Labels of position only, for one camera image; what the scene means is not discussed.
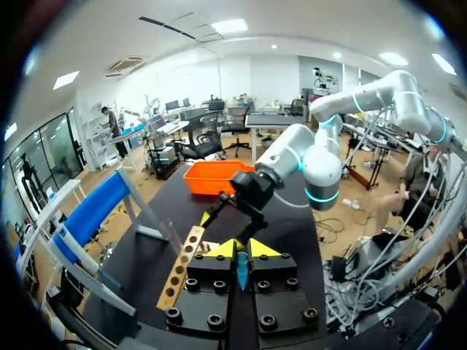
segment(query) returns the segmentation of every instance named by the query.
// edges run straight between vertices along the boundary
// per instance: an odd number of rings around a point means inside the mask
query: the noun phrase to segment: computer monitor
[[[168,112],[168,111],[171,111],[171,110],[173,110],[173,109],[177,109],[177,108],[179,108],[179,107],[180,107],[180,105],[178,104],[178,100],[175,100],[175,101],[172,101],[172,102],[168,102],[168,103],[166,104],[166,111]]]

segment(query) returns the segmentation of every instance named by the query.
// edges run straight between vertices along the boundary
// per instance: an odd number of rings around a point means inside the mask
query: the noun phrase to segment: ceiling
[[[189,13],[196,18],[175,20]],[[212,32],[210,26],[202,30],[194,26],[236,18],[245,19],[248,31],[200,43],[138,20],[141,16],[194,36]],[[277,44],[277,50],[271,44]],[[104,72],[117,60],[138,55],[153,62],[185,50],[191,50],[195,61],[256,53],[334,61],[332,53],[339,51],[342,63],[379,76],[395,67],[381,62],[378,55],[396,52],[408,60],[404,69],[425,90],[443,94],[450,82],[459,85],[460,80],[432,59],[432,53],[442,53],[455,62],[442,45],[427,35],[420,16],[398,0],[139,0],[131,5],[124,0],[86,1],[63,13],[41,43],[39,64],[25,80],[12,116],[18,130],[30,133],[53,118],[53,111],[69,104],[76,89],[106,79]],[[57,77],[76,70],[80,74],[74,83],[52,90]]]

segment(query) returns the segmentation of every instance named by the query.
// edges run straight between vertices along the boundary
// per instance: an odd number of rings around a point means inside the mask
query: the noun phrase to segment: black table
[[[182,178],[187,170],[187,166],[180,167],[149,202],[150,208],[164,225],[180,235],[181,242],[185,241],[193,225],[199,225],[204,210],[216,200],[213,196],[191,194]],[[307,203],[303,175],[294,175],[279,193],[293,203]],[[308,301],[320,314],[312,337],[326,336],[323,267],[312,211],[292,209],[273,197],[263,212],[269,227],[260,231],[255,238],[278,252],[292,255]],[[139,216],[139,221],[142,225],[151,226],[144,213]],[[248,222],[248,217],[227,206],[207,228],[204,240],[222,243],[236,236]],[[91,295],[83,311],[85,320],[114,343],[136,333],[137,321],[165,329],[164,312],[158,310],[155,304],[176,257],[177,253],[167,243],[136,235],[134,227],[130,227],[120,239],[112,257],[105,262],[104,270],[124,286],[123,291],[109,287],[137,309],[136,316],[130,317]],[[251,295],[237,286],[233,302],[231,349],[256,349]]]

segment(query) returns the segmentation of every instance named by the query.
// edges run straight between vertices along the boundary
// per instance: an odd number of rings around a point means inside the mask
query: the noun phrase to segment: wooden block with holes
[[[198,249],[203,237],[204,229],[199,226],[193,226],[188,234],[185,243],[182,246],[180,255],[175,260],[175,264],[170,271],[166,284],[163,286],[162,293],[159,296],[156,307],[166,311],[174,306],[180,291],[185,283],[187,276],[187,266],[190,263],[193,255]]]

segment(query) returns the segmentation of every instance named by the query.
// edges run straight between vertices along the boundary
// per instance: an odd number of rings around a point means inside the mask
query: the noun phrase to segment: white robotic arm
[[[467,153],[455,135],[452,122],[434,108],[427,107],[415,78],[406,71],[394,71],[386,77],[355,89],[315,100],[310,112],[320,122],[315,136],[304,125],[290,126],[258,159],[257,173],[265,173],[277,187],[297,171],[304,172],[305,192],[316,210],[331,208],[339,195],[341,161],[338,136],[342,127],[338,113],[356,113],[393,105],[395,123],[405,131],[420,133],[438,144],[441,151],[454,152],[467,161]],[[467,209],[467,180],[460,184],[452,210],[439,225],[432,239],[402,270],[383,283],[382,299],[400,283],[409,280],[436,253],[446,238],[458,229]]]

